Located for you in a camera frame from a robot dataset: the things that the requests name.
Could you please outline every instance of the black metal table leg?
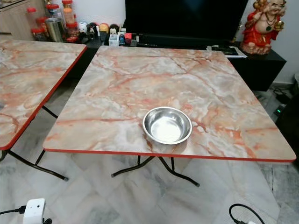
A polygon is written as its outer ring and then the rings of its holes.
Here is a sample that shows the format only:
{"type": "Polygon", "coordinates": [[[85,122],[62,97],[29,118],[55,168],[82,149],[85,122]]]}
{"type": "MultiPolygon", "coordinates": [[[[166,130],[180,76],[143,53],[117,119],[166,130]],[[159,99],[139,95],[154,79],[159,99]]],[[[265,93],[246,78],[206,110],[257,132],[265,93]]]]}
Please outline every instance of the black metal table leg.
{"type": "Polygon", "coordinates": [[[185,179],[187,181],[190,181],[191,183],[193,183],[196,187],[199,187],[199,183],[197,183],[196,181],[192,180],[190,177],[184,176],[182,174],[178,174],[176,172],[174,172],[172,169],[170,169],[170,167],[167,165],[167,163],[165,162],[165,160],[163,159],[163,157],[159,157],[159,160],[163,163],[163,165],[165,166],[165,168],[168,170],[168,172],[170,172],[171,174],[180,177],[182,179],[185,179]]]}
{"type": "Polygon", "coordinates": [[[67,177],[62,176],[62,175],[60,175],[60,174],[58,174],[58,173],[56,173],[56,172],[54,172],[52,170],[39,167],[39,166],[37,166],[37,165],[35,165],[35,164],[33,164],[33,163],[25,160],[24,158],[20,157],[19,155],[17,155],[16,153],[12,152],[11,150],[7,150],[7,153],[10,154],[12,157],[16,158],[17,160],[19,160],[19,161],[25,163],[26,165],[30,166],[30,167],[33,167],[33,168],[38,169],[40,171],[46,172],[48,174],[52,174],[52,175],[54,175],[54,176],[56,176],[56,177],[58,177],[58,178],[60,178],[60,179],[62,179],[64,181],[68,181],[69,180],[67,177]]]}
{"type": "Polygon", "coordinates": [[[43,149],[42,153],[39,155],[39,157],[36,160],[36,165],[40,162],[40,160],[42,159],[43,155],[45,154],[45,150],[43,149]]]}
{"type": "Polygon", "coordinates": [[[54,118],[58,118],[58,116],[55,114],[55,113],[53,113],[52,111],[50,111],[47,107],[45,107],[45,106],[42,106],[42,108],[46,111],[46,112],[48,112],[50,115],[52,115],[54,118]]]}
{"type": "Polygon", "coordinates": [[[172,171],[174,171],[174,158],[173,157],[171,158],[171,169],[172,169],[172,171]]]}
{"type": "Polygon", "coordinates": [[[2,160],[4,160],[5,156],[7,155],[7,151],[1,151],[0,153],[1,153],[1,157],[0,157],[0,162],[1,162],[2,160]]]}
{"type": "Polygon", "coordinates": [[[117,176],[119,174],[123,174],[123,173],[129,172],[129,171],[132,171],[132,170],[144,167],[149,161],[151,161],[154,158],[155,158],[154,156],[150,156],[149,158],[147,158],[145,161],[143,161],[142,163],[138,164],[137,166],[130,167],[130,168],[127,168],[127,169],[122,169],[122,170],[120,170],[120,171],[118,171],[118,172],[116,172],[114,174],[111,174],[111,177],[115,177],[115,176],[117,176]]]}

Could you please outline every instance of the white power adapter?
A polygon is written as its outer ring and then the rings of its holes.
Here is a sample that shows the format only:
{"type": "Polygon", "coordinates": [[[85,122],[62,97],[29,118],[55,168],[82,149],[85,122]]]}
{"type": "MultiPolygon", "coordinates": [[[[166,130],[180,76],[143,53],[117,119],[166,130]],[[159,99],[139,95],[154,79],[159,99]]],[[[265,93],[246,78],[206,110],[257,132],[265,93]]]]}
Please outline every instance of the white power adapter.
{"type": "Polygon", "coordinates": [[[27,202],[23,224],[43,224],[45,199],[31,199],[27,202]]]}

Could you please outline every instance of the white wall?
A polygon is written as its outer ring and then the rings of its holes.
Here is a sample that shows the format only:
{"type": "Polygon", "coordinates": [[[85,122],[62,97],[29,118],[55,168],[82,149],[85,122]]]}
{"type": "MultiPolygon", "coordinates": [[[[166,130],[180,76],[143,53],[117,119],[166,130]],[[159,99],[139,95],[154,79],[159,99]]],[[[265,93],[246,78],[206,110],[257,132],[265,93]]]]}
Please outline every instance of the white wall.
{"type": "MultiPolygon", "coordinates": [[[[253,3],[249,0],[242,17],[245,24],[247,15],[253,12],[253,3]]],[[[73,0],[73,8],[78,21],[116,23],[122,25],[125,17],[125,0],[73,0]]],[[[292,83],[292,77],[299,72],[299,29],[296,24],[299,18],[299,0],[288,0],[286,15],[282,17],[285,29],[278,35],[278,39],[272,42],[273,49],[280,54],[287,63],[280,72],[275,82],[292,83]]],[[[243,39],[242,30],[238,33],[237,40],[243,39]]]]}
{"type": "Polygon", "coordinates": [[[126,18],[125,0],[73,0],[77,21],[116,23],[122,25],[126,18]]]}

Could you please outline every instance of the tiled floor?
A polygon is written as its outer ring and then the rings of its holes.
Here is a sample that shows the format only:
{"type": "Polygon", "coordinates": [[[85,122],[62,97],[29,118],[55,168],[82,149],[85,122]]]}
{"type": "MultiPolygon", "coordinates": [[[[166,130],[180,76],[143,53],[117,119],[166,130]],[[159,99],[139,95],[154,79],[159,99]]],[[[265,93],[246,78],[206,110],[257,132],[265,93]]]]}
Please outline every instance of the tiled floor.
{"type": "MultiPolygon", "coordinates": [[[[75,86],[66,83],[47,103],[57,114],[75,86]]],[[[54,122],[41,110],[13,151],[34,162],[54,122]]],[[[136,158],[46,152],[40,165],[69,177],[65,182],[8,155],[0,163],[0,211],[44,197],[44,217],[51,218],[53,224],[233,224],[228,208],[244,203],[266,224],[298,222],[299,174],[292,165],[184,158],[175,162],[178,172],[201,186],[172,176],[157,159],[142,169],[111,178],[111,173],[135,165],[136,158]]],[[[243,221],[259,223],[242,208],[236,208],[234,214],[243,221]]],[[[0,216],[0,224],[21,223],[22,215],[17,213],[0,216]]]]}

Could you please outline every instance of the television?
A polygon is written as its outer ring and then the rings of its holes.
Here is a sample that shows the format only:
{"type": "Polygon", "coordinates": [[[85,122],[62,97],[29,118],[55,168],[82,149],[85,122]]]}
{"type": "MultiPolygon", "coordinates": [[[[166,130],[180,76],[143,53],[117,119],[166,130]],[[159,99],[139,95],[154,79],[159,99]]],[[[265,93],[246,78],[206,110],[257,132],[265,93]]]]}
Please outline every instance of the television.
{"type": "Polygon", "coordinates": [[[248,0],[126,0],[127,32],[231,41],[248,0]]]}

